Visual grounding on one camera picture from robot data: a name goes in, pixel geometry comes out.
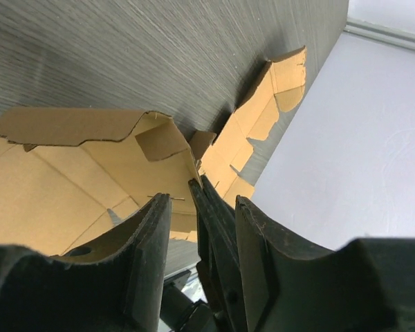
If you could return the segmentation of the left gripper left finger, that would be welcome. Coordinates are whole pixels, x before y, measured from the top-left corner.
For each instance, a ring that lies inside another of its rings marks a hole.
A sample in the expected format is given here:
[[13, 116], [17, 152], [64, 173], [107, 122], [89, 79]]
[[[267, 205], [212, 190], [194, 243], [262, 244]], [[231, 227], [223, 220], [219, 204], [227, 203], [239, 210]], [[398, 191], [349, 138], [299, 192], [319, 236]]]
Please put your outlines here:
[[0, 245], [0, 331], [156, 331], [171, 200], [63, 256]]

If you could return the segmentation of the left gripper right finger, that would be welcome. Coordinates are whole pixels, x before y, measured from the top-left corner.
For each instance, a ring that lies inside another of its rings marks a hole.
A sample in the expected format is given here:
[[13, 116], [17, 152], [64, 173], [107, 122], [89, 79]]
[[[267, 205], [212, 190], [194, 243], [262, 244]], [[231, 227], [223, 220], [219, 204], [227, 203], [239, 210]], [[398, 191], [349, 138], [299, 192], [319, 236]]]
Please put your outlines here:
[[415, 239], [319, 246], [236, 199], [250, 331], [415, 331]]

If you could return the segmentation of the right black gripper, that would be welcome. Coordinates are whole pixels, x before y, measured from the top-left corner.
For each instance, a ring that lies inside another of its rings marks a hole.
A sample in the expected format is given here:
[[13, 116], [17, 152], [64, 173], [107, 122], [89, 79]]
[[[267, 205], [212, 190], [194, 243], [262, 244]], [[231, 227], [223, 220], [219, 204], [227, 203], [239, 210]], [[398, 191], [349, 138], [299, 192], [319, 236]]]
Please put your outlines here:
[[[200, 262], [166, 276], [160, 319], [171, 331], [238, 331], [241, 271], [235, 213], [207, 176], [188, 182], [196, 207]], [[197, 282], [204, 297], [183, 292]]]

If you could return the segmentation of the small cardboard box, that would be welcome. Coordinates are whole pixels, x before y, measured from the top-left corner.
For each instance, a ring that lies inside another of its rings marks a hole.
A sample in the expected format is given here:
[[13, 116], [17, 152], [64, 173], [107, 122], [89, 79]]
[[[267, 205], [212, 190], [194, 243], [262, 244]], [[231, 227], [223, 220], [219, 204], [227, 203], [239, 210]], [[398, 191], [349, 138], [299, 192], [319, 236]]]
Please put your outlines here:
[[157, 193], [170, 237], [196, 241], [189, 143], [155, 111], [13, 108], [0, 116], [0, 243], [60, 255], [127, 219]]

